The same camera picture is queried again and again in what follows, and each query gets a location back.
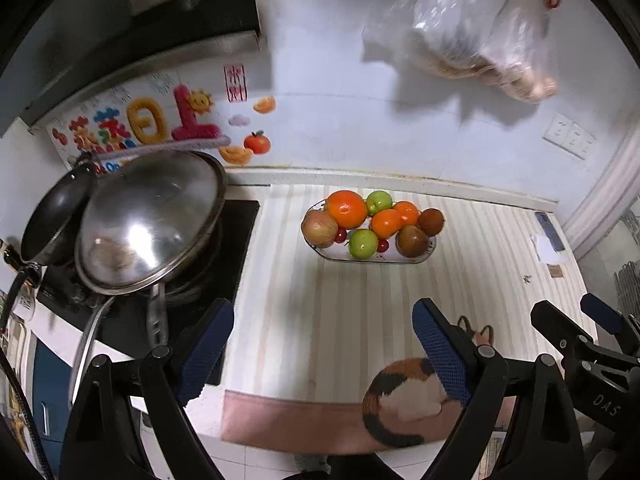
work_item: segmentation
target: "white power socket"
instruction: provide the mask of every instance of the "white power socket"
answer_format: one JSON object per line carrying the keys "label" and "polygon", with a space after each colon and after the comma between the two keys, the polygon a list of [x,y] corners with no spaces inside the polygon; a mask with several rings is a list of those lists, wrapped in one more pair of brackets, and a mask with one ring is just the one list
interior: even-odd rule
{"label": "white power socket", "polygon": [[567,150],[578,158],[585,160],[594,147],[597,139],[586,132],[578,123],[566,118],[562,114],[555,114],[543,139]]}

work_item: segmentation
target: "pan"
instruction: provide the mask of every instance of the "pan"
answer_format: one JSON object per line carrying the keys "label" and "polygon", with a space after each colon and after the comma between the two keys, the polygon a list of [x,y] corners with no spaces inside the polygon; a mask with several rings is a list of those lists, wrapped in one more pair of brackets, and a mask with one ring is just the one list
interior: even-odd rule
{"label": "pan", "polygon": [[83,156],[77,164],[49,190],[29,219],[20,244],[23,265],[7,294],[0,333],[6,329],[24,282],[29,280],[37,286],[43,266],[62,264],[73,257],[84,206],[97,179],[90,155]]}
{"label": "pan", "polygon": [[82,216],[74,254],[78,275],[105,302],[94,308],[76,352],[70,405],[115,296],[148,289],[150,345],[166,344],[164,284],[187,269],[206,246],[225,190],[222,165],[198,152],[142,155],[101,180]]}

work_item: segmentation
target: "green fruit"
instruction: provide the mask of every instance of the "green fruit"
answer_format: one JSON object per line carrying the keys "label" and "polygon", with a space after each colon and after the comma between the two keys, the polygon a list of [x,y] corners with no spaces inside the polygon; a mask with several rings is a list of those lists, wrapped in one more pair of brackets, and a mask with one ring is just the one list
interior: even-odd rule
{"label": "green fruit", "polygon": [[378,250],[378,237],[369,229],[358,229],[349,239],[349,252],[354,258],[366,260]]}
{"label": "green fruit", "polygon": [[394,201],[386,191],[374,191],[367,196],[367,210],[370,216],[375,216],[380,211],[391,209],[393,206]]}

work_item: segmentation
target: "white tile floor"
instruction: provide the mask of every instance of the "white tile floor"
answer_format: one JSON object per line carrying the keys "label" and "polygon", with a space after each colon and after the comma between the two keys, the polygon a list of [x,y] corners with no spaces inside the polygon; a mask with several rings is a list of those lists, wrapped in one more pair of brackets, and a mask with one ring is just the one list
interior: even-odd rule
{"label": "white tile floor", "polygon": [[[154,474],[174,480],[151,428],[141,425],[141,438]],[[225,480],[282,480],[298,471],[292,454],[238,446],[215,438],[201,437],[202,444]],[[407,449],[384,451],[380,458],[404,480],[418,480],[436,457],[442,442]]]}

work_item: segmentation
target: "hanging plastic bag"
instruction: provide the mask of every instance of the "hanging plastic bag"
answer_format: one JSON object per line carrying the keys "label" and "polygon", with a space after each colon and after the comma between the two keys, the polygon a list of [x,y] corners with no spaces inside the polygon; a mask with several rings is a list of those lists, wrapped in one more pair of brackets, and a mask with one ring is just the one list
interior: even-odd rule
{"label": "hanging plastic bag", "polygon": [[478,76],[537,102],[558,87],[547,31],[543,0],[396,0],[372,15],[363,38],[434,75]]}

